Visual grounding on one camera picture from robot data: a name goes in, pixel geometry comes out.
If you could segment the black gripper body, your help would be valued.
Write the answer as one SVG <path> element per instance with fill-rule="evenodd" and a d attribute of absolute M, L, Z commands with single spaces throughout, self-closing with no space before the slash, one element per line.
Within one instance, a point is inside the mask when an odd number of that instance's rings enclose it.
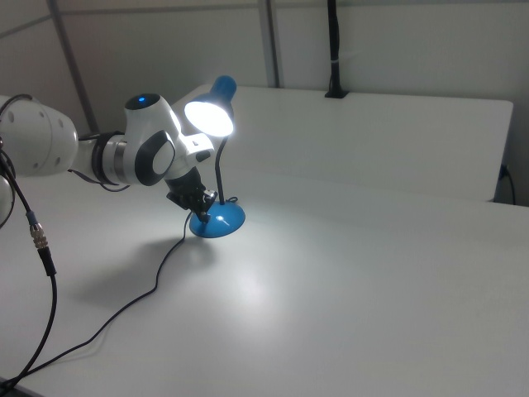
<path fill-rule="evenodd" d="M 204 190 L 198 170 L 190 170 L 187 174 L 175 179 L 166 179 L 169 188 L 166 197 L 182 209 L 204 209 Z"/>

